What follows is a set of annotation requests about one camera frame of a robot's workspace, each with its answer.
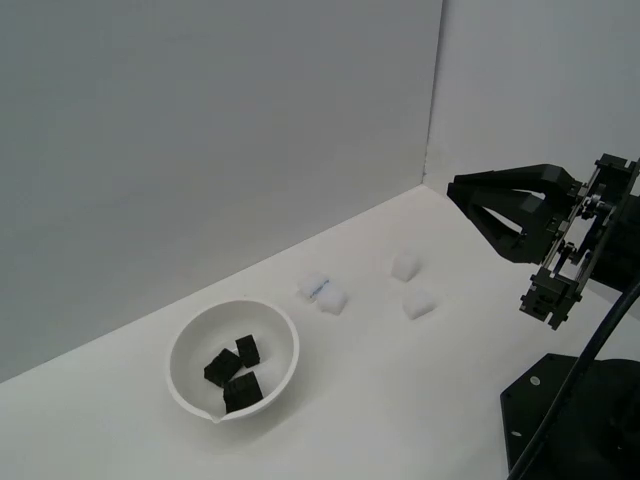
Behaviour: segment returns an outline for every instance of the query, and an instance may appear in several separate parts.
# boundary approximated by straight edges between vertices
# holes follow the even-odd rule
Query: bowl rim
[[[287,369],[287,373],[285,374],[284,378],[280,381],[280,383],[278,384],[278,386],[275,388],[275,390],[273,392],[271,392],[265,398],[260,400],[258,403],[254,403],[250,407],[243,408],[242,410],[238,410],[236,412],[228,413],[228,414],[224,415],[223,417],[218,418],[218,417],[215,417],[215,416],[211,415],[210,413],[208,413],[208,412],[206,412],[204,410],[201,410],[199,408],[194,407],[189,402],[187,402],[182,397],[182,395],[180,395],[180,393],[178,392],[178,390],[176,389],[176,387],[175,387],[175,385],[173,383],[173,378],[171,376],[171,356],[173,354],[173,350],[174,350],[174,348],[176,346],[176,343],[178,342],[178,339],[182,335],[182,332],[184,332],[184,330],[191,324],[191,322],[193,322],[194,320],[199,318],[201,315],[203,315],[204,313],[208,312],[209,310],[211,310],[213,308],[216,308],[216,307],[218,307],[220,305],[224,305],[226,303],[234,303],[234,302],[258,303],[260,305],[264,305],[266,307],[269,307],[272,310],[274,310],[276,313],[278,313],[284,319],[284,321],[287,323],[287,325],[289,326],[289,332],[291,333],[291,337],[293,339],[293,354],[292,354],[292,357],[291,357],[291,363],[289,363],[289,368]],[[289,317],[289,315],[282,308],[278,307],[277,305],[275,305],[275,304],[273,304],[271,302],[268,302],[266,300],[262,300],[262,299],[259,299],[259,298],[236,297],[236,298],[223,300],[223,301],[214,303],[212,305],[209,305],[206,308],[203,308],[196,315],[194,315],[191,318],[191,320],[186,322],[182,326],[182,328],[180,328],[180,330],[174,335],[173,341],[169,344],[169,349],[168,349],[168,352],[167,352],[167,355],[166,355],[166,359],[165,359],[165,379],[166,379],[166,382],[167,382],[167,386],[169,387],[169,392],[171,393],[171,396],[173,397],[173,399],[176,402],[178,402],[178,404],[182,408],[184,408],[185,410],[187,410],[190,413],[193,413],[194,415],[197,415],[198,417],[206,418],[208,420],[211,420],[213,423],[220,423],[222,421],[233,420],[235,418],[241,418],[241,417],[245,417],[245,416],[251,415],[252,413],[255,413],[258,410],[261,410],[262,408],[266,407],[268,404],[273,402],[273,400],[275,400],[275,398],[278,395],[280,395],[280,393],[289,384],[289,381],[291,380],[291,377],[293,376],[293,372],[295,371],[296,366],[298,365],[298,357],[299,356],[300,356],[300,338],[298,337],[298,331],[296,330],[296,326],[293,323],[293,321],[291,320],[291,318]]]

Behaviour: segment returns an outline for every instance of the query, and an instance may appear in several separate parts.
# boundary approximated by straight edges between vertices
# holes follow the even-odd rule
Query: white wall
[[[425,182],[640,157],[640,2],[445,0]]]
[[[420,183],[440,0],[0,4],[0,381]]]

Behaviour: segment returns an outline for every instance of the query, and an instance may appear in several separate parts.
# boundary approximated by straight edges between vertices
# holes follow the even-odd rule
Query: white foam cube
[[[312,272],[298,282],[298,291],[308,301],[313,302],[328,282],[329,277],[324,273]]]
[[[340,315],[347,304],[347,294],[333,282],[327,283],[317,295],[318,308],[321,312]]]
[[[417,290],[405,295],[402,300],[402,309],[411,320],[421,317],[436,308],[435,298],[424,290]]]
[[[393,265],[391,266],[391,275],[398,280],[408,282],[416,273],[420,270],[420,258],[414,253],[403,252],[393,259]]]

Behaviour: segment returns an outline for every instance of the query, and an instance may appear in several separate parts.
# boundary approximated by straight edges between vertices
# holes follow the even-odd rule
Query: black cube
[[[253,335],[247,335],[246,337],[236,340],[238,346],[238,355],[242,364],[249,368],[260,363],[260,354],[258,353],[258,347],[256,341],[253,339]]]
[[[228,382],[224,386],[223,397],[227,413],[258,403],[263,397],[256,374],[249,372]]]
[[[222,388],[241,368],[240,357],[225,348],[209,365],[204,367],[204,378]]]

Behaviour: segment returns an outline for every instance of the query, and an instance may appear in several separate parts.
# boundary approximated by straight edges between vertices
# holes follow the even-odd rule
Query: black cable
[[[549,407],[549,411],[545,415],[542,423],[531,438],[531,441],[518,458],[518,461],[509,472],[507,480],[521,480],[527,473],[529,467],[536,459],[542,447],[549,436],[549,431],[558,420],[558,415],[571,399],[576,385],[582,380],[591,364],[602,349],[607,339],[611,336],[615,328],[624,317],[625,313],[631,308],[633,303],[640,296],[640,276],[637,277],[630,287],[625,290],[616,303],[613,304],[611,310],[607,313],[600,323],[600,326],[587,343],[576,362],[571,367],[571,371],[565,378],[562,387],[558,391],[555,400]]]

